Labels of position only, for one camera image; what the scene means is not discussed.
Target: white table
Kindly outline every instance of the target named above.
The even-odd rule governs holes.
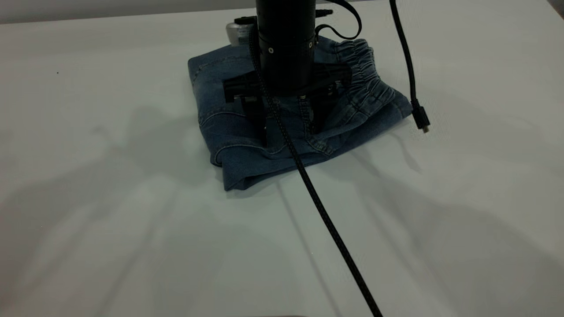
[[[399,4],[431,133],[308,168],[321,199],[385,316],[563,316],[564,21]],[[354,6],[408,94],[388,2]],[[209,164],[186,62],[251,14],[0,25],[1,317],[369,314],[297,173],[225,193]]]

